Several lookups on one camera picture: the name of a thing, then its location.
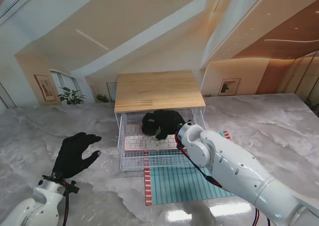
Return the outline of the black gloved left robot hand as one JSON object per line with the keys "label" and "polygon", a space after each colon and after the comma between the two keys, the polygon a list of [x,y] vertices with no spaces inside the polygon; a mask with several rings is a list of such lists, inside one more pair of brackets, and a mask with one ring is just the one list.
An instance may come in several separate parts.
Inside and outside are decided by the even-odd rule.
{"label": "black gloved left robot hand", "polygon": [[100,136],[84,132],[64,139],[55,160],[52,173],[57,178],[68,179],[87,169],[101,155],[101,151],[94,151],[85,159],[82,158],[82,154],[90,145],[101,141],[101,139]]}

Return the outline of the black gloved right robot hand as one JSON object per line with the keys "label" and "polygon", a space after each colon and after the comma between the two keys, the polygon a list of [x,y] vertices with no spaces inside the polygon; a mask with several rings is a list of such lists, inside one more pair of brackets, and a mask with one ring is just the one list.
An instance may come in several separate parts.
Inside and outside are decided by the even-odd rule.
{"label": "black gloved right robot hand", "polygon": [[175,134],[180,126],[185,124],[185,120],[179,112],[173,110],[157,110],[151,117],[159,126],[160,132],[156,139],[165,140],[168,135]]}

